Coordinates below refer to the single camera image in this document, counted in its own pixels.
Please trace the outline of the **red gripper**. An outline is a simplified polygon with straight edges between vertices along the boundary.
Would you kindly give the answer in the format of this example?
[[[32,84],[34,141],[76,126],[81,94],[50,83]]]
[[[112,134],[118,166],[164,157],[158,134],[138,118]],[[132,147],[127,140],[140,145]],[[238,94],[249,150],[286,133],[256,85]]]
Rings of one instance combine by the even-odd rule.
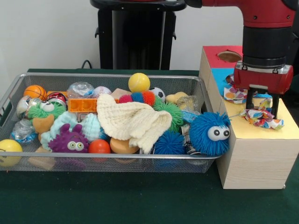
[[[279,95],[283,95],[291,86],[293,67],[285,65],[278,69],[251,68],[237,62],[234,69],[234,82],[238,88],[247,89],[246,109],[253,109],[254,89],[265,90],[272,96],[271,114],[277,119]]]

